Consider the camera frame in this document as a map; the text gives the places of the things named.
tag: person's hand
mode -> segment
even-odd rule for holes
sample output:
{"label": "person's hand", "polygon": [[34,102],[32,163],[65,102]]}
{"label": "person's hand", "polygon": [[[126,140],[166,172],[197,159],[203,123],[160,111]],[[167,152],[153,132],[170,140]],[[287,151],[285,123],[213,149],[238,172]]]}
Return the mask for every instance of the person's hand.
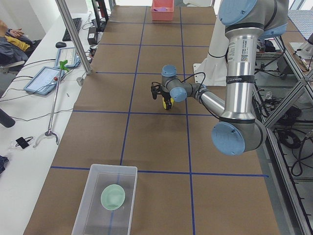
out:
{"label": "person's hand", "polygon": [[8,26],[5,24],[5,22],[0,20],[0,37],[4,37],[7,30]]}
{"label": "person's hand", "polygon": [[22,32],[22,29],[11,29],[10,34],[12,34],[14,37],[19,38],[21,37],[24,33]]}

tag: white table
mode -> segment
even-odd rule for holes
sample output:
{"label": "white table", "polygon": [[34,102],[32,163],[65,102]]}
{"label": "white table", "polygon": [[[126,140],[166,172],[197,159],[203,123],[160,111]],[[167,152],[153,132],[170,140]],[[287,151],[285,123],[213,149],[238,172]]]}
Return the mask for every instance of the white table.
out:
{"label": "white table", "polygon": [[[82,25],[87,21],[88,16],[89,13],[72,15],[73,18],[81,17]],[[62,40],[64,31],[65,26],[60,17],[29,58],[27,64],[44,59],[55,59],[57,54],[55,44]],[[85,51],[89,48],[87,34],[88,30],[79,32]],[[66,42],[66,44],[68,47],[73,46],[73,42]],[[22,69],[18,76],[34,76],[43,66],[53,67],[54,61],[29,65]],[[80,76],[86,76],[83,66],[66,76],[64,82],[60,84],[56,112],[73,108],[81,89],[76,82],[76,78]],[[27,77],[17,78],[9,88],[23,89],[29,82],[29,80],[19,81],[23,79],[27,79]],[[1,100],[25,94],[27,94],[25,91],[9,90]],[[53,98],[54,90],[46,97],[29,95],[0,102],[0,108],[12,117],[31,119],[50,113]],[[71,111],[54,116],[52,130],[58,134],[59,138],[62,138],[70,115]],[[34,142],[26,149],[12,147],[12,143],[15,145],[15,140],[19,137],[33,136],[37,138],[47,131],[49,119],[50,116],[46,116],[28,122],[16,121],[11,128],[0,125],[0,155],[9,159],[9,163],[5,165],[6,170],[0,174],[0,234],[2,235],[23,234],[58,148],[55,138],[43,139],[36,148],[32,147]]]}

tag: dark jacket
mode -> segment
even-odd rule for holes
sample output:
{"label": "dark jacket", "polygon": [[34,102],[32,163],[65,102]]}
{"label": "dark jacket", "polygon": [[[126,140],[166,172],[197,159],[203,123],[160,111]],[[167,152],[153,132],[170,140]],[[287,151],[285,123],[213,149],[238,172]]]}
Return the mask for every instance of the dark jacket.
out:
{"label": "dark jacket", "polygon": [[[14,38],[9,31],[10,30],[7,31],[6,35]],[[29,45],[33,44],[33,42],[25,36],[21,36],[19,40]],[[28,60],[28,56],[24,53],[24,51],[22,51],[19,47],[8,43],[6,38],[0,37],[0,65],[7,65],[22,60]]]}

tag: yellow clothing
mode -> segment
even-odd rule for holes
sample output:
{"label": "yellow clothing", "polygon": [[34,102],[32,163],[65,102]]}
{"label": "yellow clothing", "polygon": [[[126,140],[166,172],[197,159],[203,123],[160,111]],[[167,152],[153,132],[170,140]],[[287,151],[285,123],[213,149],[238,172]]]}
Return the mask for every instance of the yellow clothing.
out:
{"label": "yellow clothing", "polygon": [[6,39],[8,40],[8,43],[12,43],[13,45],[17,46],[18,48],[20,48],[22,51],[26,51],[28,48],[30,48],[30,45],[22,42],[21,40],[17,39],[17,38],[13,38],[10,36],[5,36]]}

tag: reacher grabber tool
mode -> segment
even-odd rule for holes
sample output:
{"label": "reacher grabber tool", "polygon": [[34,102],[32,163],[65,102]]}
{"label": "reacher grabber tool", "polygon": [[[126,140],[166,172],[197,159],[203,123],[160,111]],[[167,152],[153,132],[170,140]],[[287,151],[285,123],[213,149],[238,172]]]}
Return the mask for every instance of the reacher grabber tool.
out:
{"label": "reacher grabber tool", "polygon": [[57,101],[57,97],[58,97],[59,86],[60,86],[60,82],[61,82],[61,79],[62,79],[62,71],[63,70],[69,71],[69,69],[65,67],[66,64],[67,64],[67,60],[60,61],[60,72],[59,72],[59,77],[58,77],[58,80],[57,80],[57,85],[56,85],[56,88],[55,88],[55,94],[54,94],[54,99],[53,99],[53,104],[52,104],[52,109],[51,109],[51,115],[50,115],[50,121],[49,121],[49,125],[48,125],[48,131],[46,131],[45,133],[41,134],[38,137],[38,139],[36,140],[35,145],[33,146],[33,148],[36,148],[43,138],[50,137],[50,136],[55,136],[56,144],[59,145],[58,135],[52,131],[52,123],[53,123],[53,116],[54,116],[55,105],[56,105],[56,101]]}

